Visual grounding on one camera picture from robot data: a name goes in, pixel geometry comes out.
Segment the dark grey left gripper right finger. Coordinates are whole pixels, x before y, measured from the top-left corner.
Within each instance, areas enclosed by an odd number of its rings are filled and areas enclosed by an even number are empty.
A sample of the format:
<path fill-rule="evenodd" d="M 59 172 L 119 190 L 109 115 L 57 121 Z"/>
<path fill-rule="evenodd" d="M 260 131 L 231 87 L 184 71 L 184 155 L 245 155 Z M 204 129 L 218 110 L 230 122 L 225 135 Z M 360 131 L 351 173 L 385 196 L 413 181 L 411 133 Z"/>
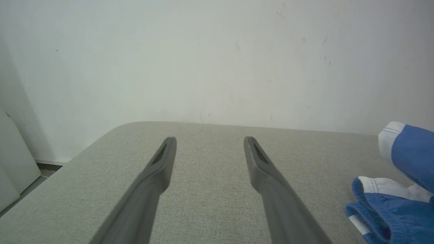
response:
<path fill-rule="evenodd" d="M 261 195 L 273 244 L 330 244 L 331 240 L 251 136 L 244 139 L 252 187 Z"/>

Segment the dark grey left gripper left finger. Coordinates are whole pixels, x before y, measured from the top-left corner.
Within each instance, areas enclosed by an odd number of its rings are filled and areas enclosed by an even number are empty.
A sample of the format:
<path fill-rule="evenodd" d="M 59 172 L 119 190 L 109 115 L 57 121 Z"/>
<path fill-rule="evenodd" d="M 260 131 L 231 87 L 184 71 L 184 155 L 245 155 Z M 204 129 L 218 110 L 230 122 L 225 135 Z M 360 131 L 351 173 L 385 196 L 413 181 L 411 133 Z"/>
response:
<path fill-rule="evenodd" d="M 167 137 L 91 239 L 91 244 L 148 244 L 161 194 L 169 187 L 177 151 Z"/>

